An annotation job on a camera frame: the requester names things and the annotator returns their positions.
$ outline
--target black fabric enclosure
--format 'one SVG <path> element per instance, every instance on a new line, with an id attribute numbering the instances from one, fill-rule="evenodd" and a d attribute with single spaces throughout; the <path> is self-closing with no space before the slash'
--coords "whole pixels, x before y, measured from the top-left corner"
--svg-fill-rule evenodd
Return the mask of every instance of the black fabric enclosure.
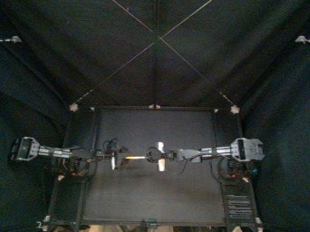
<path id="1" fill-rule="evenodd" d="M 62 147 L 78 103 L 237 105 L 245 137 L 265 143 L 261 219 L 309 231 L 309 25 L 308 0 L 2 1 L 0 230 L 35 231 L 53 189 L 41 160 L 7 162 L 11 143 Z"/>

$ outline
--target wire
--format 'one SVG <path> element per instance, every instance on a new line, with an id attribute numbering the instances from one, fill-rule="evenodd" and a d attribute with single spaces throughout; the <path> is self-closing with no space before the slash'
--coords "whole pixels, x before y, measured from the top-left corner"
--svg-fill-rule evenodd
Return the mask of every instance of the wire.
<path id="1" fill-rule="evenodd" d="M 182 171 L 174 172 L 174 171 L 172 171 L 172 168 L 170 168 L 170 162 L 168 162 L 168 169 L 169 169 L 169 171 L 172 172 L 172 174 L 174 174 L 174 175 L 181 175 L 181 174 L 185 172 L 186 168 L 188 168 L 188 163 L 189 163 L 189 159 L 186 160 L 186 164 L 185 164 L 185 166 L 184 166 Z"/>

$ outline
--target diagonal wire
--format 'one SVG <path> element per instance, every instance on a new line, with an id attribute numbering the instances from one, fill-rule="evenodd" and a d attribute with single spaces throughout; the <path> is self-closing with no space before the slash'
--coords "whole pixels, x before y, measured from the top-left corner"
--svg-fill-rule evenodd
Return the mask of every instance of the diagonal wire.
<path id="1" fill-rule="evenodd" d="M 224 92 L 217 88 L 216 84 L 206 78 L 206 76 L 200 72 L 200 70 L 194 67 L 194 65 L 190 63 L 190 61 L 181 55 L 181 53 L 176 50 L 176 48 L 164 40 L 164 37 L 169 35 L 169 33 L 172 31 L 176 30 L 176 28 L 185 22 L 189 20 L 189 18 L 196 15 L 205 6 L 208 6 L 212 3 L 213 0 L 210 0 L 209 2 L 206 2 L 200 8 L 198 10 L 189 15 L 189 17 L 181 21 L 181 23 L 162 36 L 160 37 L 160 40 L 164 41 L 164 43 L 170 47 L 170 49 L 176 52 L 176 54 L 181 57 L 181 59 L 188 63 L 188 65 L 190 66 L 190 68 L 198 73 L 198 75 L 204 78 L 204 80 L 218 90 L 220 94 L 222 95 L 222 97 L 234 105 L 234 102 L 228 98 L 228 96 L 224 94 Z M 137 21 L 153 32 L 153 30 L 146 26 L 146 24 L 134 16 L 134 14 L 132 14 L 132 12 L 121 5 L 121 3 L 118 3 L 117 0 L 113 0 L 113 2 L 125 10 L 125 12 L 128 14 L 130 14 Z"/>
<path id="2" fill-rule="evenodd" d="M 164 43 L 170 47 L 170 49 L 174 51 L 174 53 L 180 56 L 180 58 L 188 63 L 188 65 L 190 66 L 190 68 L 198 73 L 198 75 L 204 78 L 204 80 L 214 87 L 216 90 L 218 90 L 220 94 L 222 95 L 222 97 L 233 104 L 236 105 L 236 103 L 228 98 L 228 96 L 224 94 L 224 92 L 217 88 L 217 86 L 214 85 L 214 82 L 212 82 L 206 76 L 200 72 L 200 70 L 194 67 L 194 65 L 189 62 L 189 60 L 182 56 L 182 54 L 176 50 L 176 48 L 161 38 L 161 40 L 164 41 Z"/>
<path id="3" fill-rule="evenodd" d="M 136 15 L 121 5 L 121 3 L 117 0 L 113 0 L 113 2 L 125 10 L 128 14 L 130 14 L 137 21 L 153 32 L 153 30 L 149 28 L 149 26 L 136 17 Z"/>
<path id="4" fill-rule="evenodd" d="M 142 53 L 145 53 L 145 51 L 154 45 L 154 43 L 152 43 L 122 66 L 121 68 L 108 77 L 105 78 L 105 80 L 75 101 L 81 102 L 82 99 L 128 66 L 129 63 L 132 63 L 141 55 Z"/>
<path id="5" fill-rule="evenodd" d="M 138 19 L 138 17 L 122 6 L 122 4 L 117 1 L 113 0 L 113 2 L 125 10 L 125 12 L 128 14 L 130 14 L 137 21 L 149 29 L 149 31 L 152 31 L 154 33 L 154 31 L 149 28 L 149 26 Z M 164 37 L 168 36 L 177 28 L 181 24 L 184 24 L 201 10 L 202 8 L 205 8 L 210 3 L 213 2 L 213 0 L 210 0 L 209 2 L 206 2 L 196 12 L 193 12 L 188 18 L 185 18 L 185 20 L 182 20 L 180 22 L 178 25 L 176 25 L 172 30 L 162 36 L 160 37 L 160 40 L 164 41 L 164 43 L 170 47 L 170 49 L 176 52 L 176 54 L 181 57 L 181 59 L 188 63 L 188 65 L 192 67 L 192 69 L 198 73 L 198 75 L 204 78 L 204 80 L 218 90 L 220 94 L 222 95 L 222 97 L 234 105 L 234 102 L 228 98 L 228 96 L 224 94 L 224 92 L 217 88 L 217 86 L 214 85 L 214 83 L 206 78 L 206 76 L 200 72 L 200 70 L 194 67 L 194 65 L 189 62 L 189 60 L 181 55 L 181 53 L 174 49 L 174 47 L 164 40 Z M 145 48 L 145 50 L 129 61 L 126 62 L 122 67 L 98 84 L 98 86 L 92 89 L 78 100 L 77 102 L 79 102 L 98 87 L 100 85 L 102 85 L 108 79 L 110 79 L 118 72 L 120 70 L 154 45 L 156 43 L 153 43 L 148 48 Z"/>
<path id="6" fill-rule="evenodd" d="M 213 2 L 213 0 L 210 0 L 209 2 L 206 2 L 170 30 L 169 32 L 162 36 L 162 38 L 165 38 L 170 33 L 172 31 L 174 31 L 177 29 L 177 27 L 185 22 L 189 20 L 189 18 L 192 18 L 201 10 L 202 8 L 205 8 L 210 3 Z"/>

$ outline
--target black ceiling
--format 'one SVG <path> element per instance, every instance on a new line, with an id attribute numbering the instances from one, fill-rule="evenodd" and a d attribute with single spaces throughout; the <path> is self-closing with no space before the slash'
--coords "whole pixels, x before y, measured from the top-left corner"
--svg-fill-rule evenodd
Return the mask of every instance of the black ceiling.
<path id="1" fill-rule="evenodd" d="M 243 105 L 310 18 L 305 0 L 38 0 L 2 9 L 67 103 L 94 90 L 79 103 L 102 105 Z"/>

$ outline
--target black curtain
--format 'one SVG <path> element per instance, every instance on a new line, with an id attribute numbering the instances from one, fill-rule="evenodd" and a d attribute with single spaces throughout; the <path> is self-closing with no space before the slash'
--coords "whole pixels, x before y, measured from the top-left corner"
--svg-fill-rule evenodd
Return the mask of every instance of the black curtain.
<path id="1" fill-rule="evenodd" d="M 247 136 L 265 143 L 256 192 L 271 231 L 309 231 L 309 73 L 310 45 L 292 43 L 244 107 Z"/>
<path id="2" fill-rule="evenodd" d="M 0 38 L 18 35 L 0 12 Z M 7 161 L 13 141 L 35 137 L 62 146 L 69 110 L 26 43 L 0 43 L 0 230 L 35 231 L 45 219 L 51 176 L 43 162 Z"/>

